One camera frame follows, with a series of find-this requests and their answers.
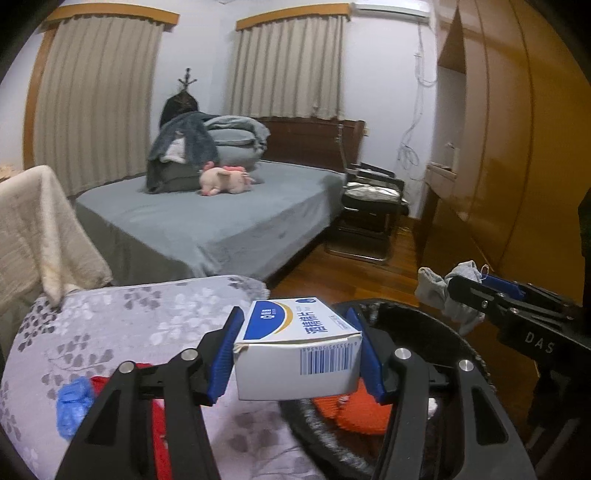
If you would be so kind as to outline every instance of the blue gripper pad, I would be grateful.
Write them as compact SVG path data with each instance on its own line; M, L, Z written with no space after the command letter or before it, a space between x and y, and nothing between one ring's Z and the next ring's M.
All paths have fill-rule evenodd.
M223 338L211 363L209 387L207 389L207 396L212 404L217 402L217 399L226 392L230 374L232 368L234 368L234 340L236 340L243 323L244 312L241 308L234 307L223 329L220 330Z
M485 287L492 288L493 290L500 291L505 295L509 295L513 300L523 300L525 293L521 291L519 286L513 282L503 280L502 278L494 275L487 275L482 279L482 284Z
M386 390L382 381L382 364L371 343L367 331L363 328L365 322L361 322L353 308L347 310L346 320L357 330L362 332L361 365L359 374L365 383L365 389L379 404L386 400Z

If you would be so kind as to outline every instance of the curtain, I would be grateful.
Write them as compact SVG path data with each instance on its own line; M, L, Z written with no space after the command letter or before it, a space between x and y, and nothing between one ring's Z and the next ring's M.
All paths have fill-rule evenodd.
M342 116L344 15L289 18L239 32L228 112L253 117Z
M60 24L35 111L35 164L67 195L145 171L163 24L81 16Z

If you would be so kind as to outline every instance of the pillow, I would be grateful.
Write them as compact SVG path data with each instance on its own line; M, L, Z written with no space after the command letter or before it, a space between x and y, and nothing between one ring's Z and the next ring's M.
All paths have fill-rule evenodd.
M221 128L208 130L216 145L250 145L255 141L255 135L247 130L236 128Z
M261 154L252 145L218 145L217 154L220 158L220 167L244 167L247 171L252 170L256 161L261 158Z

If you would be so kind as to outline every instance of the wooden headboard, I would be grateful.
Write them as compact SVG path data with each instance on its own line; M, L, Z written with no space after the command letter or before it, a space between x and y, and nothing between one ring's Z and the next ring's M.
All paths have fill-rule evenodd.
M363 120L321 120L318 118L259 118L271 131L263 158L307 167L343 171L343 161L336 142L338 125L343 124L345 159L357 162L363 138Z

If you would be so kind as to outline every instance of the orange cloth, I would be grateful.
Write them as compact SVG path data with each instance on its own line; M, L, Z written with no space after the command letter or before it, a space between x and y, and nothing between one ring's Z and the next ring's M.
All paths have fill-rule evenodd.
M363 380L350 395L314 398L312 400L323 416L333 419L343 430L366 435L384 435L392 405L380 405L368 394Z

